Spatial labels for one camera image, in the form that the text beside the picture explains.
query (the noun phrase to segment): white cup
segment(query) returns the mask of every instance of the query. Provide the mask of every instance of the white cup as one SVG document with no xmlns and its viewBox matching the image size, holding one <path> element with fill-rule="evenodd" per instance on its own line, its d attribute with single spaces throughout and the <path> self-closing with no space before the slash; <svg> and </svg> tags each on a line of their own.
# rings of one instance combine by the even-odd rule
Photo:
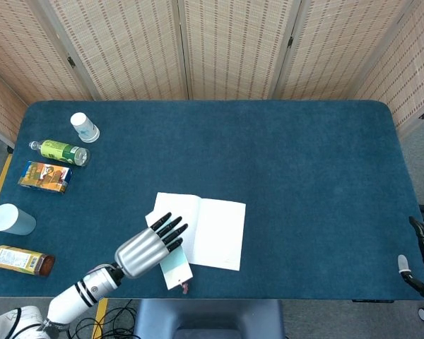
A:
<svg viewBox="0 0 424 339">
<path fill-rule="evenodd" d="M 33 232 L 36 219 L 12 203 L 0 205 L 0 232 L 27 235 Z"/>
<path fill-rule="evenodd" d="M 71 124 L 83 142 L 92 143 L 99 138 L 99 128 L 89 120 L 85 113 L 77 112 L 72 114 Z"/>
</svg>

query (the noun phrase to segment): robot finger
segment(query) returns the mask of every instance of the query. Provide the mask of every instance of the robot finger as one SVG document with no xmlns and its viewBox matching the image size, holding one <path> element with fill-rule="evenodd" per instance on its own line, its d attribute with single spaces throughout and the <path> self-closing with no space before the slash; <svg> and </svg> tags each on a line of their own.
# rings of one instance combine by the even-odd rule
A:
<svg viewBox="0 0 424 339">
<path fill-rule="evenodd" d="M 168 235 L 167 237 L 163 238 L 162 241 L 163 243 L 169 244 L 170 242 L 172 242 L 174 239 L 177 238 L 177 236 L 181 233 L 183 233 L 183 231 L 185 231 L 188 227 L 188 224 L 184 224 L 183 226 L 179 227 L 177 230 L 173 231 L 170 235 Z"/>
<path fill-rule="evenodd" d="M 181 246 L 182 244 L 182 238 L 179 238 L 175 242 L 173 242 L 171 245 L 168 245 L 167 249 L 169 252 L 173 252 L 177 247 Z"/>
<path fill-rule="evenodd" d="M 423 224 L 421 224 L 419 221 L 417 221 L 413 217 L 409 217 L 408 221 L 410 221 L 410 225 L 413 226 L 413 228 L 415 229 L 416 236 L 418 238 L 424 239 L 424 226 L 423 226 Z"/>
<path fill-rule="evenodd" d="M 154 225 L 151 226 L 154 232 L 157 232 L 157 230 L 166 223 L 168 219 L 171 217 L 171 212 L 168 212 L 163 217 L 161 217 L 159 220 L 157 220 Z"/>
<path fill-rule="evenodd" d="M 179 224 L 182 220 L 182 217 L 177 217 L 172 222 L 170 222 L 168 225 L 166 225 L 164 228 L 162 228 L 160 231 L 157 232 L 157 235 L 162 238 L 164 235 L 166 235 L 169 231 L 171 231 L 173 228 L 176 227 L 177 224 Z"/>
</svg>

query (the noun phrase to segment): black stripe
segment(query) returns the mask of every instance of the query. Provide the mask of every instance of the black stripe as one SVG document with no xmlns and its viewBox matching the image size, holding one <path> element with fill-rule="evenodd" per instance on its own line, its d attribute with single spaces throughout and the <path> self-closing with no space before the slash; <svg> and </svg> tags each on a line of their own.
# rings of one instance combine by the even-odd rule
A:
<svg viewBox="0 0 424 339">
<path fill-rule="evenodd" d="M 24 327 L 24 328 L 22 328 L 20 331 L 18 331 L 13 337 L 12 337 L 12 339 L 14 339 L 15 337 L 17 337 L 19 334 L 21 334 L 23 331 L 26 331 L 26 330 L 28 330 L 29 328 L 32 328 L 32 327 L 36 327 L 36 326 L 41 326 L 41 324 L 40 323 L 34 323 L 33 325 L 28 325 L 27 327 Z"/>
<path fill-rule="evenodd" d="M 85 282 L 82 280 L 80 280 L 80 284 L 82 284 L 83 288 L 85 289 L 86 293 L 88 294 L 88 296 L 90 297 L 90 299 L 96 304 L 98 301 L 94 298 L 93 294 L 91 294 L 90 290 L 88 288 L 86 288 Z"/>
<path fill-rule="evenodd" d="M 78 292 L 78 295 L 80 295 L 80 298 L 82 298 L 82 300 L 85 302 L 86 306 L 92 307 L 93 305 L 90 304 L 90 302 L 85 298 L 85 296 L 83 295 L 82 291 L 80 291 L 80 287 L 77 284 L 75 284 L 74 286 L 76 287 L 76 290 Z"/>
</svg>

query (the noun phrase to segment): sauce bottle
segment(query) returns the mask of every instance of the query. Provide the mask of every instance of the sauce bottle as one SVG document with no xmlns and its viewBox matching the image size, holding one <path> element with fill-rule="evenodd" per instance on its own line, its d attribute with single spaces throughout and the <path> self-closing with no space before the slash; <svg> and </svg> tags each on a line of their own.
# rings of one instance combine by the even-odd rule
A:
<svg viewBox="0 0 424 339">
<path fill-rule="evenodd" d="M 0 268 L 47 277 L 54 263 L 54 256 L 16 247 L 0 246 Z"/>
</svg>

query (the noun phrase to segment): snack box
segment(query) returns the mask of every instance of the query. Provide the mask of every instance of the snack box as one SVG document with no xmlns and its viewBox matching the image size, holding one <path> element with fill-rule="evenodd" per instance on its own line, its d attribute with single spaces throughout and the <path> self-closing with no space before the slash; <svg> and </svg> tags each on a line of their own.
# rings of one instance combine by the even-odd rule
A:
<svg viewBox="0 0 424 339">
<path fill-rule="evenodd" d="M 28 161 L 18 184 L 31 189 L 64 193 L 71 175 L 72 170 L 68 167 Z"/>
</svg>

